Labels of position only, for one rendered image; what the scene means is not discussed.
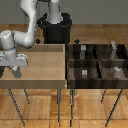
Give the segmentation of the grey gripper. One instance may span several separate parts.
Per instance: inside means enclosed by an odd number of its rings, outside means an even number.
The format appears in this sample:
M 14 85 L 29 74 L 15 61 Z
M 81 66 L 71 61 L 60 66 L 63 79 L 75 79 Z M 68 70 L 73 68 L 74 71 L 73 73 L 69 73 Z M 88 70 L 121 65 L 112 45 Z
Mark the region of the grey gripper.
M 7 56 L 0 51 L 0 78 L 4 72 L 4 66 L 14 66 L 11 71 L 15 78 L 21 78 L 22 73 L 19 66 L 26 66 L 28 64 L 27 56 L 25 54 L 18 54 L 16 58 L 8 59 Z

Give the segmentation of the grey milk carton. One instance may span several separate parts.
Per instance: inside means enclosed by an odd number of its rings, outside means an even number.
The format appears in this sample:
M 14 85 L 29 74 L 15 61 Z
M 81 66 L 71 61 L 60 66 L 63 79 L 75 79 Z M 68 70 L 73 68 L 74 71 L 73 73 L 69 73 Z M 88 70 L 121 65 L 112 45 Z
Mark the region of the grey milk carton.
M 81 45 L 80 59 L 85 59 L 86 45 Z

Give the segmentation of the dark wooden compartment bin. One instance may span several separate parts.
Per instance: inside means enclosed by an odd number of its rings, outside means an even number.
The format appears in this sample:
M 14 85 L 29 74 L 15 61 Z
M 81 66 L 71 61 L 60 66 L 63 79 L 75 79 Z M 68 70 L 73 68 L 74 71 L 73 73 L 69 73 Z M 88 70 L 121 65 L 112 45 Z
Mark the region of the dark wooden compartment bin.
M 81 45 L 86 45 L 85 59 L 80 59 Z M 68 44 L 66 46 L 66 79 L 69 89 L 128 89 L 128 50 L 116 44 L 111 59 L 111 44 Z M 121 68 L 120 78 L 113 77 L 113 68 Z M 87 70 L 87 78 L 82 78 Z

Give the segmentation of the thin metal table leg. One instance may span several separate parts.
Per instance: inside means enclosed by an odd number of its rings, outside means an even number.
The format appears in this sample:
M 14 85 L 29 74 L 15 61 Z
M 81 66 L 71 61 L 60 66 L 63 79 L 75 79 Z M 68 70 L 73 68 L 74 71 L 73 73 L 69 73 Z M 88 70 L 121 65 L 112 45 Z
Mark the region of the thin metal table leg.
M 14 107 L 15 107 L 15 109 L 16 109 L 16 112 L 17 112 L 17 114 L 18 114 L 18 116 L 19 116 L 19 119 L 20 119 L 22 125 L 25 127 L 24 119 L 23 119 L 23 117 L 22 117 L 22 115 L 21 115 L 21 112 L 20 112 L 20 110 L 19 110 L 19 107 L 18 107 L 18 105 L 17 105 L 17 102 L 16 102 L 16 100 L 15 100 L 15 97 L 14 97 L 14 95 L 13 95 L 12 90 L 11 90 L 11 89 L 8 89 L 8 93 L 9 93 L 9 96 L 11 97 L 11 100 L 12 100 L 13 105 L 14 105 Z
M 73 120 L 73 107 L 74 107 L 74 95 L 75 95 L 75 89 L 70 89 L 70 127 L 72 127 L 72 120 Z
M 110 120 L 111 120 L 111 117 L 112 117 L 112 115 L 113 115 L 113 113 L 114 113 L 114 111 L 115 111 L 115 109 L 116 109 L 116 107 L 117 107 L 117 104 L 118 104 L 118 102 L 119 102 L 119 100 L 120 100 L 120 98 L 121 98 L 121 96 L 122 96 L 122 93 L 123 93 L 123 89 L 121 89 L 121 90 L 119 91 L 119 93 L 118 93 L 118 96 L 117 96 L 117 98 L 116 98 L 116 100 L 115 100 L 115 103 L 113 104 L 113 107 L 112 107 L 112 109 L 111 109 L 111 111 L 110 111 L 110 113 L 109 113 L 109 116 L 108 116 L 107 120 L 106 120 L 105 127 L 108 126 L 108 124 L 109 124 L 109 122 L 110 122 Z
M 103 101 L 104 101 L 104 98 L 105 98 L 105 95 L 106 95 L 107 90 L 108 90 L 108 89 L 104 89 L 104 92 L 103 92 L 102 97 L 101 97 L 101 104 L 102 104 Z
M 58 122 L 60 123 L 61 89 L 57 89 Z
M 29 100 L 29 98 L 28 98 L 27 89 L 24 89 L 24 94 L 25 94 L 25 97 L 26 97 L 27 103 L 28 103 L 28 104 L 30 104 L 30 100 Z

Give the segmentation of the light wooden table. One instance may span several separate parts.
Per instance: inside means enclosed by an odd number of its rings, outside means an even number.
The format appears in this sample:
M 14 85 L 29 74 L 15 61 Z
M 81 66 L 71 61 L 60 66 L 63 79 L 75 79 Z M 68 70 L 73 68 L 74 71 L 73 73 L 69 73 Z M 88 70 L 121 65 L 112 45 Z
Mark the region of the light wooden table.
M 24 53 L 28 65 L 20 68 L 22 76 L 15 78 L 5 68 L 0 78 L 0 89 L 64 89 L 65 46 L 55 44 L 35 45 L 30 49 L 17 48 Z

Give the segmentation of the small grey cube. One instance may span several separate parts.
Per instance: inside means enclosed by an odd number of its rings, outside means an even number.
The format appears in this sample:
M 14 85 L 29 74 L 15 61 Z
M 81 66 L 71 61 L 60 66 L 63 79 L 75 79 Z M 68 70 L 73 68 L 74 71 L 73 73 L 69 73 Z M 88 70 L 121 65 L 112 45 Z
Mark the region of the small grey cube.
M 88 71 L 87 70 L 82 70 L 82 78 L 87 78 Z

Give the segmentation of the small grey can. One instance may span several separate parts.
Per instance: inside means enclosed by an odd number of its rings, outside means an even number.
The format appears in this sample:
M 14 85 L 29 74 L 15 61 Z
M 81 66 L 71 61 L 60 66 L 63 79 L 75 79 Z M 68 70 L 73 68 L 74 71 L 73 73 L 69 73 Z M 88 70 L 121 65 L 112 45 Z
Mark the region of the small grey can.
M 115 66 L 113 68 L 113 77 L 114 78 L 120 78 L 120 71 L 121 71 L 121 68 Z

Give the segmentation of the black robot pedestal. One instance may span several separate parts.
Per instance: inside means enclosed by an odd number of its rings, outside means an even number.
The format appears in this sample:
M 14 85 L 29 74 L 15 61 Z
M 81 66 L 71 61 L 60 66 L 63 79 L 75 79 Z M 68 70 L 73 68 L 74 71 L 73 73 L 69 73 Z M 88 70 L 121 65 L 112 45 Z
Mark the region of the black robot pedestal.
M 72 20 L 68 13 L 62 13 L 63 20 L 57 24 L 47 21 L 47 14 L 44 14 L 37 24 L 43 31 L 45 44 L 68 44 L 70 42 L 70 29 Z

